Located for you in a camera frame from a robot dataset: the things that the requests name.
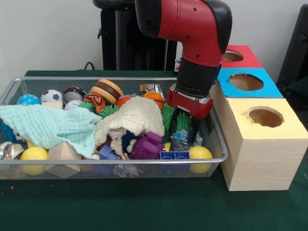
purple toy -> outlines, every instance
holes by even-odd
[[[165,147],[161,142],[159,135],[149,131],[135,142],[129,157],[135,160],[159,159],[159,153]]]
[[[98,153],[100,160],[117,160],[118,156],[112,153],[112,148],[105,145]]]

white wall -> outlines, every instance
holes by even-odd
[[[230,44],[249,45],[277,81],[303,4],[308,0],[221,0],[233,16]]]
[[[300,7],[308,1],[223,1],[233,14],[230,42],[250,45],[276,80]],[[102,68],[100,26],[92,0],[0,0],[0,93],[27,70],[76,70],[87,61]]]

purple plush toy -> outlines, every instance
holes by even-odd
[[[161,142],[159,135],[149,131],[134,143],[129,157],[135,160],[159,159],[159,153],[165,147]]]

yellow ball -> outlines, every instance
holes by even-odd
[[[48,153],[45,149],[39,147],[28,148],[21,155],[20,160],[47,160]],[[30,175],[37,176],[44,172],[45,165],[22,165],[22,170]]]
[[[211,152],[202,146],[195,146],[189,150],[190,159],[212,159],[213,156]],[[204,174],[206,173],[212,166],[212,163],[206,164],[191,164],[189,170],[195,174]]]

cream knit cloth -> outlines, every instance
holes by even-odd
[[[165,133],[160,109],[154,100],[136,96],[127,101],[117,112],[96,124],[95,145],[106,142],[108,131],[124,128],[138,136],[149,131],[159,136]],[[122,140],[113,141],[111,147],[122,154]]]

